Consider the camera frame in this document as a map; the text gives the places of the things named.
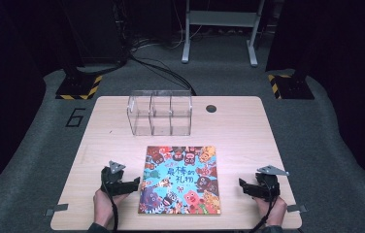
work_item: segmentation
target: human hand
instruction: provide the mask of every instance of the human hand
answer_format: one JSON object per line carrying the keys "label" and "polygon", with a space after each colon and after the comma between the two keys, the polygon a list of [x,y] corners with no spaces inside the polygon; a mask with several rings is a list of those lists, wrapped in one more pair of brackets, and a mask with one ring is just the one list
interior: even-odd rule
{"label": "human hand", "polygon": [[[264,201],[262,198],[253,197],[252,199],[255,200],[257,203],[259,213],[261,216],[267,215],[268,209],[270,207],[270,202]],[[270,212],[270,215],[267,219],[267,226],[269,225],[282,225],[282,221],[284,220],[284,215],[286,212],[286,203],[285,201],[279,196],[277,197],[276,204],[274,205],[273,209]]]}
{"label": "human hand", "polygon": [[[113,201],[116,206],[124,200],[129,193],[122,194],[119,196],[113,197]],[[95,191],[94,194],[94,222],[104,226],[107,228],[110,219],[113,218],[113,205],[107,195],[107,193],[103,192],[101,189]]]}

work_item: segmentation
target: gray carpet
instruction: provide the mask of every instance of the gray carpet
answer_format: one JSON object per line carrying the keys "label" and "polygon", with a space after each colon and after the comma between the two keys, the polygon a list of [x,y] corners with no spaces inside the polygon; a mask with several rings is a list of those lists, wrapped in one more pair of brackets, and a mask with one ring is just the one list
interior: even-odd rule
{"label": "gray carpet", "polygon": [[[365,232],[365,171],[339,135],[326,92],[308,78],[315,100],[275,99],[268,75],[292,71],[265,72],[271,35],[264,36],[257,51],[259,66],[251,68],[246,39],[221,36],[193,42],[188,64],[181,63],[183,45],[173,50],[149,46],[134,55],[164,62],[186,78],[198,95],[260,97],[284,167],[291,174],[289,181],[296,201],[309,209],[301,214],[301,229],[315,233]],[[44,216],[44,212],[58,202],[99,96],[129,95],[133,89],[182,89],[134,61],[104,75],[91,100],[54,99],[64,79],[62,71],[44,79],[47,93],[43,104],[0,176],[0,232],[53,232],[51,216]],[[76,111],[83,116],[81,125],[65,127],[75,109],[84,109]]]}

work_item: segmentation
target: table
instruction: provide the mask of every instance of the table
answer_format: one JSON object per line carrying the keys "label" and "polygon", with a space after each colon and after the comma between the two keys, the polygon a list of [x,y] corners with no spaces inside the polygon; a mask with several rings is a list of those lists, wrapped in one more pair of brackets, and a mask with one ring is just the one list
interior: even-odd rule
{"label": "table", "polygon": [[[55,212],[53,230],[85,230],[93,221],[92,197],[100,173],[110,160],[124,164],[124,182],[143,176],[147,146],[213,145],[216,147],[221,214],[219,216],[139,215],[140,192],[130,194],[118,207],[118,230],[239,230],[260,220],[255,202],[243,193],[239,178],[256,183],[257,168],[284,169],[264,107],[258,97],[193,96],[190,136],[134,136],[126,114],[128,97],[103,96],[94,107]],[[206,111],[208,105],[216,112]],[[287,177],[278,176],[281,197],[294,205]],[[298,212],[287,213],[283,228],[296,229]]]}
{"label": "table", "polygon": [[186,0],[185,10],[185,43],[182,51],[182,63],[188,63],[189,48],[191,38],[189,35],[189,25],[219,25],[219,26],[241,26],[252,27],[247,48],[249,50],[249,63],[251,67],[257,67],[257,58],[255,55],[254,42],[257,34],[259,21],[261,19],[262,9],[265,0],[259,0],[258,10],[255,13],[242,12],[210,12],[210,11],[191,11],[189,0]]}

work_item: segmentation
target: black curtain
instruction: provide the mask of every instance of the black curtain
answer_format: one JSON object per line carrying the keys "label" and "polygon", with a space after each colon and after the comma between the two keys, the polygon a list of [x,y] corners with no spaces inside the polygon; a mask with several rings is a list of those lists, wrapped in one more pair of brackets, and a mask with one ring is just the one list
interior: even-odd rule
{"label": "black curtain", "polygon": [[0,0],[0,174],[41,106],[43,77],[62,68],[57,52],[82,65],[58,0]]}
{"label": "black curtain", "polygon": [[[326,34],[313,43],[318,31]],[[285,0],[266,70],[287,68],[308,70],[323,85],[365,170],[365,0]]]}

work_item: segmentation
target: sleeve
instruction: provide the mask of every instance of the sleeve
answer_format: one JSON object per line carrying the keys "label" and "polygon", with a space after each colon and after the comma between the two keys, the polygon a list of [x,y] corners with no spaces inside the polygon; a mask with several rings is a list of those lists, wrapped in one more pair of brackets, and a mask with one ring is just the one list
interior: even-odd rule
{"label": "sleeve", "polygon": [[262,230],[262,233],[282,233],[280,226],[267,226]]}
{"label": "sleeve", "polygon": [[92,222],[92,224],[89,226],[86,233],[110,233],[110,231],[107,230],[105,227],[103,227],[95,222]]}

